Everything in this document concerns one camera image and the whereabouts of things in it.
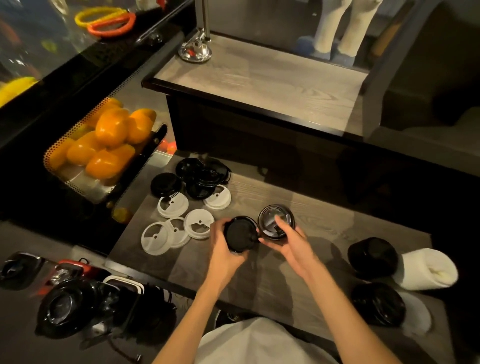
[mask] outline orange handle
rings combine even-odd
[[[121,36],[127,32],[130,32],[135,24],[136,15],[132,12],[128,12],[122,15],[119,15],[113,19],[107,19],[102,22],[95,22],[93,24],[89,24],[87,26],[88,32],[93,36],[99,36],[100,38],[111,38],[114,36]],[[113,24],[120,24],[127,22],[125,25],[121,26],[118,29],[113,30],[99,30],[99,28],[103,28],[105,26],[113,25]]]

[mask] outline cup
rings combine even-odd
[[[392,278],[406,290],[434,290],[452,286],[458,280],[458,271],[447,255],[424,248],[402,254]]]
[[[405,319],[402,297],[384,283],[367,283],[356,286],[351,294],[354,307],[369,325],[397,327]]]
[[[391,276],[398,265],[398,254],[386,240],[367,238],[348,248],[348,260],[363,279]]]

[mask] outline metal pole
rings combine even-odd
[[[202,14],[204,16],[205,40],[210,40],[210,18],[208,17],[208,0],[202,0]]]

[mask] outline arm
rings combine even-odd
[[[199,288],[192,305],[182,321],[173,331],[173,334],[152,364],[193,363],[198,344],[215,302],[228,282],[230,282],[237,268],[247,258],[247,252],[244,252],[242,255],[234,255],[228,250],[227,242],[223,235],[223,227],[227,221],[229,219],[225,218],[214,222],[210,226],[212,257],[205,282]]]
[[[303,231],[293,230],[278,216],[278,226],[287,233],[283,246],[260,242],[283,254],[301,276],[322,311],[344,364],[401,364],[397,357],[368,327],[348,298],[337,286],[328,269],[313,252]]]

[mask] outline person's leg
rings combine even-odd
[[[297,40],[295,51],[302,56],[329,60],[336,29],[351,2],[352,0],[323,0],[315,38],[301,36]]]
[[[332,62],[348,67],[353,66],[367,28],[381,3],[382,0],[353,0],[350,23],[338,48],[333,53]]]

